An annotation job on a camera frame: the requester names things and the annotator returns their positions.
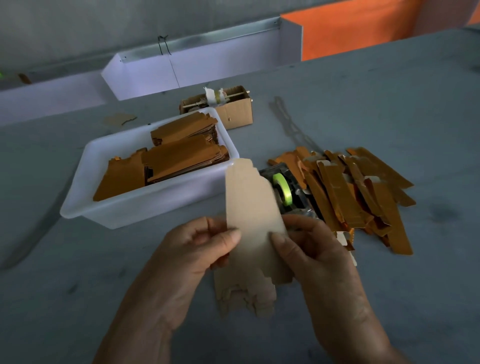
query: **gray table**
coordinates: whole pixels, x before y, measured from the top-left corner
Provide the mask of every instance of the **gray table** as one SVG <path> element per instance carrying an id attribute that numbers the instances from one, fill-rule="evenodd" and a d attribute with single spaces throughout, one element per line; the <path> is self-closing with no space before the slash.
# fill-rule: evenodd
<path id="1" fill-rule="evenodd" d="M 455 30 L 209 83 L 244 85 L 254 124 L 230 131 L 258 168 L 295 141 L 271 111 L 282 97 L 294 122 L 323 148 L 364 146 L 415 183 L 401 209 L 415 252 L 391 254 L 358 233 L 359 272 L 394 345 L 415 362 L 480 361 L 480 34 Z M 164 234 L 224 210 L 218 196 L 125 228 L 57 219 L 61 191 L 83 146 L 177 114 L 191 86 L 0 129 L 1 257 L 53 225 L 32 253 L 0 274 L 0 363 L 88 363 L 135 275 Z M 174 363 L 326 360 L 298 284 L 278 288 L 276 315 L 221 320 L 212 275 L 175 334 Z"/>

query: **yellow tape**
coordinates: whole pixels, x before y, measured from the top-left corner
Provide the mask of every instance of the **yellow tape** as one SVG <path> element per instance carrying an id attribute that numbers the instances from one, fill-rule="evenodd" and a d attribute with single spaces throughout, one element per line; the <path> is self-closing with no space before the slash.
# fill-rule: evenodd
<path id="1" fill-rule="evenodd" d="M 285 179 L 285 177 L 283 176 L 283 174 L 281 174 L 281 173 L 274 174 L 273 177 L 272 177 L 272 180 L 273 180 L 273 185 L 274 186 L 276 186 L 276 185 L 280 186 L 280 189 L 282 190 L 283 206 L 290 206 L 293 203 L 292 191 L 290 191 L 290 187 L 288 185 L 288 182 Z"/>

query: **hand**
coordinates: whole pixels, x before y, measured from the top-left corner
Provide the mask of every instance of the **hand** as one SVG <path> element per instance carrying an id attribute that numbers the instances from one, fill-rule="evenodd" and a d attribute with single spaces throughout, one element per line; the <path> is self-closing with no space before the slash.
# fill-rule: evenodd
<path id="1" fill-rule="evenodd" d="M 404 363 L 370 306 L 348 251 L 321 220 L 284 215 L 272 243 L 299 281 L 319 343 L 342 363 Z"/>
<path id="2" fill-rule="evenodd" d="M 226 265 L 240 238 L 215 218 L 167 233 L 125 294 L 94 363 L 167 363 L 171 333 L 185 320 L 205 271 Z"/>

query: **unfolded carton box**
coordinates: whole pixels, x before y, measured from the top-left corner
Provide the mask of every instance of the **unfolded carton box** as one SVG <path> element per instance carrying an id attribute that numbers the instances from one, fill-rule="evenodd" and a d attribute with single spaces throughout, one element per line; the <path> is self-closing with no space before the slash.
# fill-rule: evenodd
<path id="1" fill-rule="evenodd" d="M 223 91 L 227 94 L 227 97 L 229 95 L 240 94 L 230 97 L 230 102 L 215 108 L 225 128 L 228 130 L 252 124 L 252 99 L 247 90 L 245 90 L 243 86 L 235 86 L 232 88 L 224 88 Z M 193 96 L 181 101 L 179 106 L 180 114 L 193 111 L 192 109 L 195 107 L 203 108 L 205 106 L 205 94 Z"/>

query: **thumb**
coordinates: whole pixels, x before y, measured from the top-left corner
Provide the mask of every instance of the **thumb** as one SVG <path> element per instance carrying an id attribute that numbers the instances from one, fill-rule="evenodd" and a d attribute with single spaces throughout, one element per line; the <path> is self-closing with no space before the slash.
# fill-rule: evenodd
<path id="1" fill-rule="evenodd" d="M 297 277 L 304 269 L 305 264 L 308 263 L 308 257 L 288 236 L 272 232 L 270 239 L 278 255 L 281 256 Z"/>
<path id="2" fill-rule="evenodd" d="M 209 267 L 221 256 L 230 253 L 240 242 L 240 239 L 240 230 L 230 229 L 215 235 L 205 244 L 200 245 L 198 250 L 201 251 L 202 260 L 206 267 Z"/>

